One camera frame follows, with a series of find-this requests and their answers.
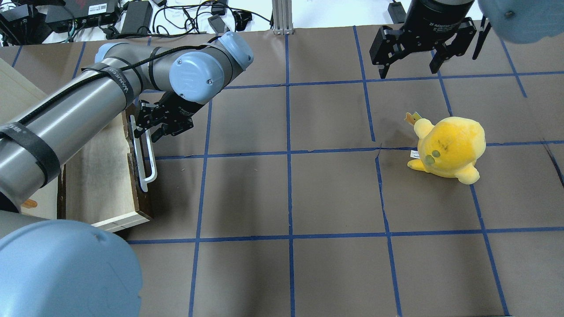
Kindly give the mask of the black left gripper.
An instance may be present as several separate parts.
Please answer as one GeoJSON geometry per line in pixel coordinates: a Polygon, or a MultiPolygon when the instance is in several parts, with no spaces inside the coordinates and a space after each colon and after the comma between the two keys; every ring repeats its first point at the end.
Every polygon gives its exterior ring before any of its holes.
{"type": "Polygon", "coordinates": [[[175,92],[165,92],[156,103],[141,99],[136,104],[133,137],[139,139],[144,134],[146,143],[152,144],[165,135],[177,136],[194,127],[192,117],[204,106],[175,92]]]}

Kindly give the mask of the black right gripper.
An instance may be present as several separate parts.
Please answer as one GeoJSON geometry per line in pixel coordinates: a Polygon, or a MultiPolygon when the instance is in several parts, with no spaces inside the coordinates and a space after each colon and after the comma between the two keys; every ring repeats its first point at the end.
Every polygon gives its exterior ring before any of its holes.
{"type": "Polygon", "coordinates": [[[391,64],[418,52],[435,51],[429,64],[437,74],[445,62],[463,56],[477,29],[468,16],[473,0],[412,0],[405,10],[398,0],[389,2],[387,12],[399,29],[379,27],[369,56],[378,66],[379,78],[387,78],[391,64]]]}

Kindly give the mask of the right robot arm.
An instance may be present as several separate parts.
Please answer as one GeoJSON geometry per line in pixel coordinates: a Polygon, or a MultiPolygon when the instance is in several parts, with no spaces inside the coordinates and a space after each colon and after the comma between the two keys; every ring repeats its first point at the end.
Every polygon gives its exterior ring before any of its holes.
{"type": "Polygon", "coordinates": [[[384,79],[391,64],[416,52],[434,51],[429,68],[439,72],[444,62],[463,56],[477,40],[477,59],[485,39],[495,32],[515,44],[531,44],[563,32],[561,0],[480,0],[481,24],[468,16],[472,0],[413,0],[399,29],[384,25],[375,34],[369,56],[384,79]]]}

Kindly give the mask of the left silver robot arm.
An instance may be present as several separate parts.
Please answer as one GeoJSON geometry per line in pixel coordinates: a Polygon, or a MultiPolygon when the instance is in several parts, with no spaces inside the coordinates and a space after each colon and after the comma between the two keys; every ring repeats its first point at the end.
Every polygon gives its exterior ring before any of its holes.
{"type": "Polygon", "coordinates": [[[82,221],[21,213],[85,144],[147,89],[165,102],[141,106],[135,138],[149,143],[192,128],[192,116],[252,62],[228,31],[199,46],[102,45],[95,63],[36,108],[1,126],[1,315],[137,317],[142,273],[129,244],[82,221]]]}

